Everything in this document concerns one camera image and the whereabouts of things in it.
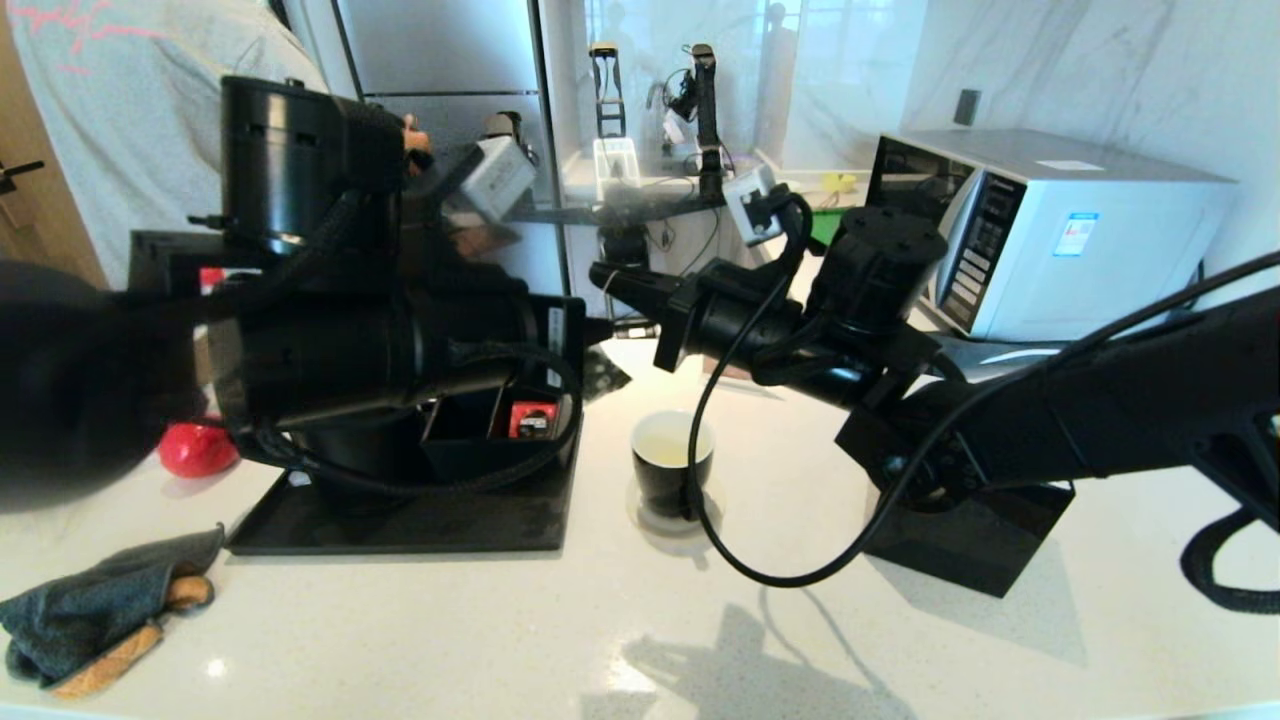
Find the tea bag with string tag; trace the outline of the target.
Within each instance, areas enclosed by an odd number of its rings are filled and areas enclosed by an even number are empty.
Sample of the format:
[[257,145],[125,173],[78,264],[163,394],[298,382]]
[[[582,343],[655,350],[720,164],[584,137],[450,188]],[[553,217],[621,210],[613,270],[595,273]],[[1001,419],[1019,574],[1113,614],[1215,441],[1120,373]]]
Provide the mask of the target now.
[[582,342],[584,342],[584,356],[582,356],[582,400],[585,404],[591,404],[599,398],[605,397],[616,391],[626,387],[632,377],[626,373],[621,366],[618,366],[611,356],[604,350],[604,343],[586,348],[585,347],[585,320],[582,327]]

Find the black electric kettle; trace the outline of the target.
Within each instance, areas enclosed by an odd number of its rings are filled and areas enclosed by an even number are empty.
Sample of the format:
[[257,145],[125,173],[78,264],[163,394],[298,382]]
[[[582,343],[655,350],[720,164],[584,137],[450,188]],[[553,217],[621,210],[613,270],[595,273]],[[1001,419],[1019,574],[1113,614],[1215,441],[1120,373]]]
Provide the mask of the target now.
[[303,477],[333,511],[381,512],[428,495],[420,448],[425,418],[416,407],[378,410],[293,430],[239,428],[236,447],[250,460]]

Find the red sachet packet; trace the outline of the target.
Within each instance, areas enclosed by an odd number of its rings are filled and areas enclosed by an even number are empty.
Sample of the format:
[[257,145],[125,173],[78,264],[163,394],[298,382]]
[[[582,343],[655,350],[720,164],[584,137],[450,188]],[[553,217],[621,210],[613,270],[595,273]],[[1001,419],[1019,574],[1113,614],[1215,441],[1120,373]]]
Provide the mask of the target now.
[[511,439],[548,439],[557,427],[558,404],[516,401],[509,411]]

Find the black compartment organizer box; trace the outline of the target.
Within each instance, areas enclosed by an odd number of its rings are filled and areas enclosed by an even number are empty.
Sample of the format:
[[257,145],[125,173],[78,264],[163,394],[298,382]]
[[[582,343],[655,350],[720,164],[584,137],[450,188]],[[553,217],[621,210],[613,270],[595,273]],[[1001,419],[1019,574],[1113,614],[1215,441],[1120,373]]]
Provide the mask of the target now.
[[[557,427],[548,439],[511,439],[508,437],[509,411],[516,401],[558,404]],[[440,398],[425,411],[425,425],[420,448],[425,455],[438,486],[466,486],[500,473],[503,483],[492,482],[481,489],[486,492],[513,491],[521,484],[539,482],[558,471],[570,456],[568,441],[539,466],[532,460],[547,448],[556,446],[568,429],[575,397],[562,393],[557,401],[525,398],[524,387],[481,389],[466,395]]]

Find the black mug white inside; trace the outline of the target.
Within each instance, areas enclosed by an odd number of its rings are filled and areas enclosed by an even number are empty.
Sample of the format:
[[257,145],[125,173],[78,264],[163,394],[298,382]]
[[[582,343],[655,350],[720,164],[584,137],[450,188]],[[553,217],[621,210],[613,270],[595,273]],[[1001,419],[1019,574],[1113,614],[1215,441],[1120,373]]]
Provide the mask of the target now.
[[716,451],[709,425],[696,425],[690,411],[652,413],[632,428],[630,450],[641,507],[667,520],[696,520],[695,491],[709,480]]

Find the round translucent coaster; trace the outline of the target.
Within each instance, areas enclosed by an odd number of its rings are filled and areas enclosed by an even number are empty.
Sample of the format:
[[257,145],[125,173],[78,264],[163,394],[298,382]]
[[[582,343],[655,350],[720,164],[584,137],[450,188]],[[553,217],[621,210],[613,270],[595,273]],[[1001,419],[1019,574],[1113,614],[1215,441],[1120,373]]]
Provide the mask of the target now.
[[628,519],[639,530],[650,536],[682,539],[705,533],[705,529],[695,511],[691,511],[690,518],[686,518],[681,512],[676,512],[673,516],[666,516],[659,514],[657,510],[650,509],[643,496],[643,489],[635,478],[628,483],[626,500]]

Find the dark gray cloth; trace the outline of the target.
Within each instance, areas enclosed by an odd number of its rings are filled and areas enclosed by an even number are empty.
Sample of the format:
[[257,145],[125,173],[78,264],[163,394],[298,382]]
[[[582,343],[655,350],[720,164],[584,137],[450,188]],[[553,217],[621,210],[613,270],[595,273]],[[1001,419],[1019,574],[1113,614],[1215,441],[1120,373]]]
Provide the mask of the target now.
[[1019,345],[986,342],[954,337],[940,332],[928,336],[941,347],[943,354],[959,368],[969,382],[983,382],[1007,375],[1025,366],[1041,363],[1060,352],[1055,343]]

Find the black serving tray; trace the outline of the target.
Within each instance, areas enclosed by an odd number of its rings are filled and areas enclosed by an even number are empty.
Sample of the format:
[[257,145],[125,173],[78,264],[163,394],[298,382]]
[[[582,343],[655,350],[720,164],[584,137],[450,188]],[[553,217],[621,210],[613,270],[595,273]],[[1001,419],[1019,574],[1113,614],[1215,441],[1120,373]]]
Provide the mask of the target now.
[[438,486],[381,512],[347,515],[329,509],[308,480],[285,474],[230,534],[238,556],[538,552],[564,542],[577,446],[558,471],[513,491]]

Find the black tissue box white lid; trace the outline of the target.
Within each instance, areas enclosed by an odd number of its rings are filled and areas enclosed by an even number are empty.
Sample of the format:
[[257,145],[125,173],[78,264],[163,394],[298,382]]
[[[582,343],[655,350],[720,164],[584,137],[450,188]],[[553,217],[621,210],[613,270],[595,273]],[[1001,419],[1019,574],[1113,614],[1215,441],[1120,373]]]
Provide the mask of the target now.
[[1071,486],[1029,486],[978,493],[942,512],[892,507],[864,553],[1002,598],[1075,497]]

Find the silver microwave oven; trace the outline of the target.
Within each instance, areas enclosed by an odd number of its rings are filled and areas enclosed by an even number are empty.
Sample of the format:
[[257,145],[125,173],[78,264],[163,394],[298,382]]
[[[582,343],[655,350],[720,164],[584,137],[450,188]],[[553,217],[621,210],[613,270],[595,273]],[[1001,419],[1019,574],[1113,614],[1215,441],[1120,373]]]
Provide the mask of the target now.
[[1236,192],[1206,170],[1037,129],[882,135],[867,202],[948,249],[924,305],[974,341],[1069,342],[1188,287]]

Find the red round fruit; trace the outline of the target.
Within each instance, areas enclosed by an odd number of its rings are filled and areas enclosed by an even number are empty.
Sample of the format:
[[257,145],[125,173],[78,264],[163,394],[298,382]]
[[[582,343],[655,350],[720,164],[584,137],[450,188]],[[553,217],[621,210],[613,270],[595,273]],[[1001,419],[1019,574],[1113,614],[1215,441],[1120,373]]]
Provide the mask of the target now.
[[221,427],[200,423],[170,425],[156,452],[160,464],[174,477],[198,479],[227,471],[241,460],[241,454]]

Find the person in gray t-shirt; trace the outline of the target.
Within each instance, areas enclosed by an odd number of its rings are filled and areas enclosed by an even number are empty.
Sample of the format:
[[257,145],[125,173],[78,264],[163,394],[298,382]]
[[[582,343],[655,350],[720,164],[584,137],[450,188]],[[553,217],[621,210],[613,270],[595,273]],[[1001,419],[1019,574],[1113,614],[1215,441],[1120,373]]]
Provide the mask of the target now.
[[329,85],[261,0],[4,0],[17,59],[110,290],[133,231],[221,206],[221,81]]

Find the dark oven mitt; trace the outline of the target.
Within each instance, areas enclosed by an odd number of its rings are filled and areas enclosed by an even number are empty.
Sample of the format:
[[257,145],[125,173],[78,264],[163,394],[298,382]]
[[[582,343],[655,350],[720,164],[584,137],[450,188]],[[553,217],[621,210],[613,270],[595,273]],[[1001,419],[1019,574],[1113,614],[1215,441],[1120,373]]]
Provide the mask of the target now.
[[225,536],[216,524],[140,544],[0,601],[8,673],[50,691],[156,614],[173,579],[209,578]]

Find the brown cork pad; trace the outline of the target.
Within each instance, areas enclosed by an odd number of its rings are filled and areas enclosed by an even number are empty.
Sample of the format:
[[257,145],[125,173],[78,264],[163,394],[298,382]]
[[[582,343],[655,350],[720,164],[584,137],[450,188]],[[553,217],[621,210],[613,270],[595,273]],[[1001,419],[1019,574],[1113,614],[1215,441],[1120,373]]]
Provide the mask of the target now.
[[160,644],[164,639],[163,618],[205,609],[214,600],[215,588],[206,577],[173,579],[156,614],[49,692],[60,700],[83,700],[100,694]]

